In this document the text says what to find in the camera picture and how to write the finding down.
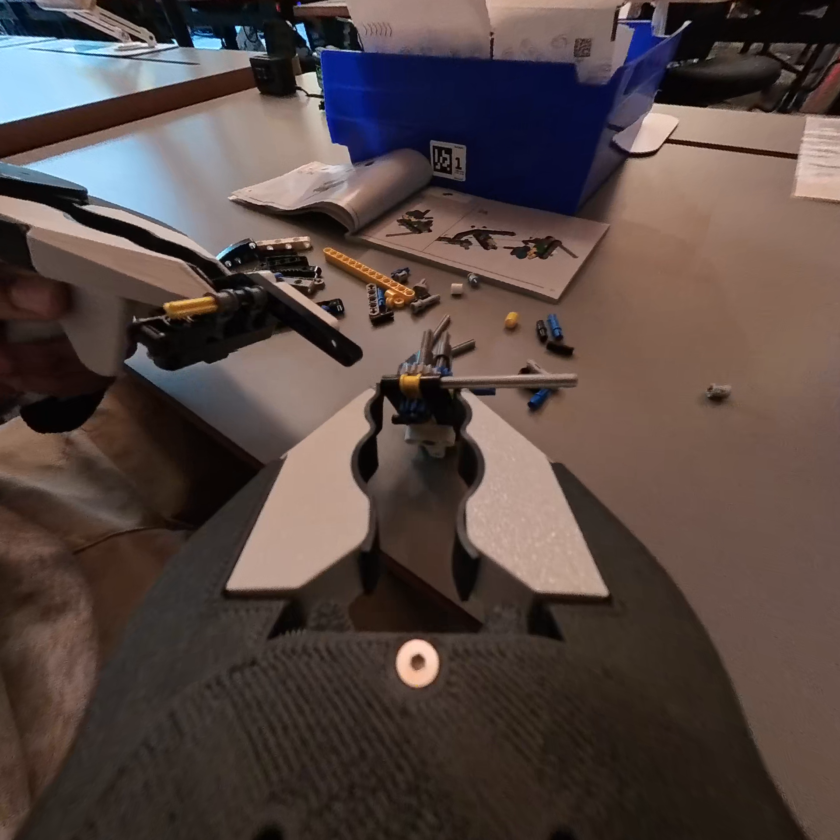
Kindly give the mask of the lego instruction booklet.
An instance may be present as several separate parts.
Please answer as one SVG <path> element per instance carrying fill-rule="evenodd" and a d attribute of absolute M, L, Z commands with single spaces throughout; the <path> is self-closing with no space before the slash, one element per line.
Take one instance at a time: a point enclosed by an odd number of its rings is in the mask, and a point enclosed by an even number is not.
<path fill-rule="evenodd" d="M 237 189 L 229 200 L 263 214 L 320 214 L 349 241 L 545 301 L 558 301 L 609 224 L 432 185 L 414 150 L 360 163 L 313 161 Z"/>

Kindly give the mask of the black office chair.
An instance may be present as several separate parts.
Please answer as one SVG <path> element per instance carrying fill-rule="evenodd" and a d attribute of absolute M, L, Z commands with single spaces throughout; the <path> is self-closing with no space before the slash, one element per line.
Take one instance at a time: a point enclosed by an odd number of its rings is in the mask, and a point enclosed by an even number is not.
<path fill-rule="evenodd" d="M 785 70 L 798 69 L 780 57 L 738 53 L 710 57 L 712 43 L 680 45 L 655 95 L 659 104 L 705 108 L 765 91 Z"/>

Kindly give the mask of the white paper bags bundle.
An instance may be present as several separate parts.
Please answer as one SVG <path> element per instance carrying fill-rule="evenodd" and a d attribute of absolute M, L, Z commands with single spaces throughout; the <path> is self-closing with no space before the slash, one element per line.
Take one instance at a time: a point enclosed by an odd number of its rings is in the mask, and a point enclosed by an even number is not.
<path fill-rule="evenodd" d="M 602 85 L 621 67 L 634 31 L 613 1 L 349 1 L 364 51 L 401 56 L 571 65 Z"/>

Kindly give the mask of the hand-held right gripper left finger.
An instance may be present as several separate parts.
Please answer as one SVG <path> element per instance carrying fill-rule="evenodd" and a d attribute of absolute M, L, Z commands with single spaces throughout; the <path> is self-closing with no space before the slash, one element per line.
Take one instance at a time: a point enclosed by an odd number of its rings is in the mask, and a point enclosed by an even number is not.
<path fill-rule="evenodd" d="M 289 449 L 226 582 L 235 597 L 354 599 L 375 525 L 359 449 L 374 426 L 367 388 Z"/>

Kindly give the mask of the printed paper sheets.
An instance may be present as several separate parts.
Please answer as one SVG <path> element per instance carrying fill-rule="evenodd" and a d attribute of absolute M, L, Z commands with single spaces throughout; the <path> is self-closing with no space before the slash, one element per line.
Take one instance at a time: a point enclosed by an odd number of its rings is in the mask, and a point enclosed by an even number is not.
<path fill-rule="evenodd" d="M 813 201 L 839 203 L 839 118 L 805 118 L 792 195 Z"/>

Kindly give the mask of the paper board on white stand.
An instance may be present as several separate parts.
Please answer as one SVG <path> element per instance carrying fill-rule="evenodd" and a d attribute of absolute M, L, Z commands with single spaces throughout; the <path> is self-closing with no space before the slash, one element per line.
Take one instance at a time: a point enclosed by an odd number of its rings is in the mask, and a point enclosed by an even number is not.
<path fill-rule="evenodd" d="M 127 52 L 142 48 L 156 50 L 159 46 L 150 30 L 100 7 L 96 1 L 35 1 L 46 12 L 65 15 L 115 39 L 117 51 Z"/>

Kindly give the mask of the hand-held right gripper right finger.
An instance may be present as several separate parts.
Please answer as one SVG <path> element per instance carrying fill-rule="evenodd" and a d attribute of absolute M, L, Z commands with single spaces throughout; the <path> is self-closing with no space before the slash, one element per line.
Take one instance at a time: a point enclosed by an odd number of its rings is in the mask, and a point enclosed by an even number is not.
<path fill-rule="evenodd" d="M 608 600 L 546 454 L 478 397 L 461 398 L 455 587 L 463 602 Z"/>

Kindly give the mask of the blue plastic bin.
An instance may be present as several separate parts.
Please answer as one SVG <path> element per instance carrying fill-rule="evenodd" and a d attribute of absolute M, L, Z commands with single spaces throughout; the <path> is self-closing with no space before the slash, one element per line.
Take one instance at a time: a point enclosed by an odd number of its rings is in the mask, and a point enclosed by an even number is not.
<path fill-rule="evenodd" d="M 601 86 L 572 66 L 326 50 L 332 142 L 352 162 L 413 150 L 434 184 L 573 215 L 625 162 L 688 25 L 668 37 L 629 24 L 625 64 Z"/>

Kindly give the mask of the person's tan trousers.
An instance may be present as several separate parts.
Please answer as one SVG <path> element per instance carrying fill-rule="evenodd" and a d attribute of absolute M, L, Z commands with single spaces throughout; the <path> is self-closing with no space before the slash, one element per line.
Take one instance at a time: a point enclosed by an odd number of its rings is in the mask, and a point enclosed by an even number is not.
<path fill-rule="evenodd" d="M 74 432 L 2 425 L 2 564 L 172 550 L 258 468 L 131 376 Z"/>

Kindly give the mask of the lego gear assembly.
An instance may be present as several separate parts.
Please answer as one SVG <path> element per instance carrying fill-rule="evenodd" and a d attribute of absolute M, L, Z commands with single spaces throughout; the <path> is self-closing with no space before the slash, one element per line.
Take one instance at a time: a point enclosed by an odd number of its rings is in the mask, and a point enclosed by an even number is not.
<path fill-rule="evenodd" d="M 516 374 L 454 374 L 454 362 L 476 347 L 474 340 L 452 344 L 451 318 L 444 316 L 434 329 L 423 331 L 418 350 L 397 372 L 378 386 L 382 399 L 394 410 L 392 423 L 404 428 L 404 440 L 427 456 L 442 459 L 459 441 L 466 422 L 462 396 L 493 396 L 499 390 L 528 391 L 528 409 L 538 410 L 555 392 L 578 385 L 573 373 L 552 373 L 528 361 Z"/>

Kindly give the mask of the black lego assembly yellow axle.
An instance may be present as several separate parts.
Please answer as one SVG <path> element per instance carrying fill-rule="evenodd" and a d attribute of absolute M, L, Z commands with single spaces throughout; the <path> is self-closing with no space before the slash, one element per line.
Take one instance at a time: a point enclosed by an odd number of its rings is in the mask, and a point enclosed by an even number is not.
<path fill-rule="evenodd" d="M 201 297 L 167 302 L 158 313 L 135 318 L 128 335 L 156 366 L 179 371 L 221 361 L 283 329 L 344 367 L 363 358 L 361 346 L 339 331 L 330 312 L 294 282 L 267 271 L 236 273 Z"/>

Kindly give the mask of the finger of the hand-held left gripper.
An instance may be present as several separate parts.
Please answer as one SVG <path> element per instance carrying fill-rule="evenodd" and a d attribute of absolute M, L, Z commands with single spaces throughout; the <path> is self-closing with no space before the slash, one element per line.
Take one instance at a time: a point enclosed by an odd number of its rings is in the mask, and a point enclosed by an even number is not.
<path fill-rule="evenodd" d="M 85 227 L 63 213 L 29 221 L 29 256 L 45 277 L 152 307 L 203 298 L 211 291 L 181 260 Z"/>
<path fill-rule="evenodd" d="M 101 233 L 115 235 L 157 255 L 169 256 L 192 266 L 219 284 L 230 271 L 178 230 L 116 206 L 79 205 L 79 223 Z"/>

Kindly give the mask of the person's left hand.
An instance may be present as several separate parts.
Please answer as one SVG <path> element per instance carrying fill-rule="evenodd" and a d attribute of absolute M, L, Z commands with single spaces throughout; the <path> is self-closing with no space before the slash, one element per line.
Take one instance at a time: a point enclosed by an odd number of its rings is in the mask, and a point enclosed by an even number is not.
<path fill-rule="evenodd" d="M 1 267 L 1 396 L 13 400 L 26 392 L 57 394 L 77 361 L 65 337 L 11 343 L 12 322 L 53 322 L 68 309 L 67 288 L 31 271 Z"/>

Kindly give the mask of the yellow long lego beam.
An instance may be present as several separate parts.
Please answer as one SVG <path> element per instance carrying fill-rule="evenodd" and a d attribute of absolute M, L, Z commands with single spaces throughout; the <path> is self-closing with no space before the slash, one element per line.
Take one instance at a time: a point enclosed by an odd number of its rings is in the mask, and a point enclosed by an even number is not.
<path fill-rule="evenodd" d="M 335 248 L 324 248 L 322 255 L 332 267 L 362 281 L 364 284 L 374 285 L 380 288 L 384 293 L 385 303 L 394 308 L 404 308 L 416 299 L 414 289 L 368 267 L 357 259 L 353 259 Z"/>

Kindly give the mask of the black power adapter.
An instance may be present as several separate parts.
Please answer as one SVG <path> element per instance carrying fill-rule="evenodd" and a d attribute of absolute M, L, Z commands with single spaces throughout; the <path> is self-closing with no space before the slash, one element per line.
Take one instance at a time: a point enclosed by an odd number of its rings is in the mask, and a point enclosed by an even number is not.
<path fill-rule="evenodd" d="M 285 98 L 298 92 L 301 67 L 297 56 L 254 54 L 249 58 L 249 64 L 261 95 Z"/>

